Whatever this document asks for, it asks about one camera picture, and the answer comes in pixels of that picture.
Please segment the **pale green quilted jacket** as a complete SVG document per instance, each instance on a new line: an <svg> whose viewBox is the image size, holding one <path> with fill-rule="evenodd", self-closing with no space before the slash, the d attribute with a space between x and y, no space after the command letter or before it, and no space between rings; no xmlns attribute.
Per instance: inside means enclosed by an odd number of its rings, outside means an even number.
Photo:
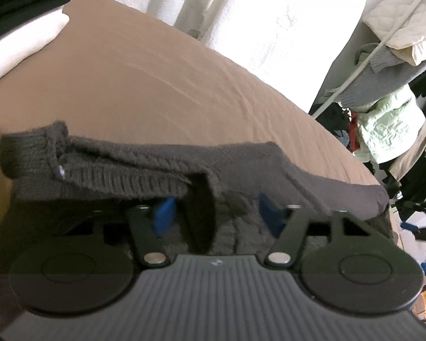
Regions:
<svg viewBox="0 0 426 341"><path fill-rule="evenodd" d="M413 146L424 123L412 90L401 87L358 114L359 148L353 155L362 163L391 161Z"/></svg>

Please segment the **white curtain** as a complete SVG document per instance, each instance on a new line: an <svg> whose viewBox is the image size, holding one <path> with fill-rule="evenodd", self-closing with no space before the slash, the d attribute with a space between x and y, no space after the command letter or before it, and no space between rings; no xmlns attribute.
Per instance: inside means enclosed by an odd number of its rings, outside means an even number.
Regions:
<svg viewBox="0 0 426 341"><path fill-rule="evenodd" d="M198 39L304 111L352 70L382 0L115 0Z"/></svg>

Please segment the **white pillow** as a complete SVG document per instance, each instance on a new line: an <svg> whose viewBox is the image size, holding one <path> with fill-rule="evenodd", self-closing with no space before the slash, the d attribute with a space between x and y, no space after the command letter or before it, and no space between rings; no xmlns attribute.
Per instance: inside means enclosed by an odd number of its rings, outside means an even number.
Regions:
<svg viewBox="0 0 426 341"><path fill-rule="evenodd" d="M0 79L26 58L54 41L70 22L59 7L0 37Z"/></svg>

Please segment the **red garment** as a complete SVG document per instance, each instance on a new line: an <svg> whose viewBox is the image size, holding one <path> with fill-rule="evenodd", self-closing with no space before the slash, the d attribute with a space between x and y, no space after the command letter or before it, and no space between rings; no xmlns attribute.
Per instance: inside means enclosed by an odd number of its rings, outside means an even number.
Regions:
<svg viewBox="0 0 426 341"><path fill-rule="evenodd" d="M358 132L358 113L351 110L351 118L348 125L349 144L348 150L355 152L360 148Z"/></svg>

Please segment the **dark grey knit sweater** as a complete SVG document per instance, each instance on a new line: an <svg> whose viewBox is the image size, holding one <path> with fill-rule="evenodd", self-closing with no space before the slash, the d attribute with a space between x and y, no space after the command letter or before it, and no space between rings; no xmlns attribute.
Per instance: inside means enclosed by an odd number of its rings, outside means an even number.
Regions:
<svg viewBox="0 0 426 341"><path fill-rule="evenodd" d="M178 217L163 241L169 255L264 255L272 237L258 214L260 195L321 218L345 210L392 238L383 187L310 174L273 142L119 144L72 136L55 122L3 136L0 167L24 201L175 198Z"/></svg>

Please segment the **cream quilted jacket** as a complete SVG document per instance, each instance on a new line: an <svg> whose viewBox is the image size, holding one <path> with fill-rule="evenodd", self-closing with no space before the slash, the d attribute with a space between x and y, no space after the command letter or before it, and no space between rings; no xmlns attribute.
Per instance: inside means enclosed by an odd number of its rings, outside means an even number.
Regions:
<svg viewBox="0 0 426 341"><path fill-rule="evenodd" d="M363 22L397 58L412 66L426 60L426 0L383 0Z"/></svg>

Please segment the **grey knit garment hanging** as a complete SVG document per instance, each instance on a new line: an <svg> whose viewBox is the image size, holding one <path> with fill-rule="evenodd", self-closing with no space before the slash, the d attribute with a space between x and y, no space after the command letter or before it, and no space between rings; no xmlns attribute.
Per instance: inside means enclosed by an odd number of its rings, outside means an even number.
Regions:
<svg viewBox="0 0 426 341"><path fill-rule="evenodd" d="M425 71L426 59L412 66L384 46L335 101L345 108L369 105L401 89Z"/></svg>

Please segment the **brown bed sheet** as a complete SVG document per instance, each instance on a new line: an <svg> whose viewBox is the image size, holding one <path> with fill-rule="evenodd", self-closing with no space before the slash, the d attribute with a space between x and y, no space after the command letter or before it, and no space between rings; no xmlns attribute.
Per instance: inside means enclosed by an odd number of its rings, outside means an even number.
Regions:
<svg viewBox="0 0 426 341"><path fill-rule="evenodd" d="M134 144L268 142L310 174L375 177L272 87L200 42L113 0L71 0L59 36L0 79L0 137L64 121ZM0 171L0 221L11 182Z"/></svg>

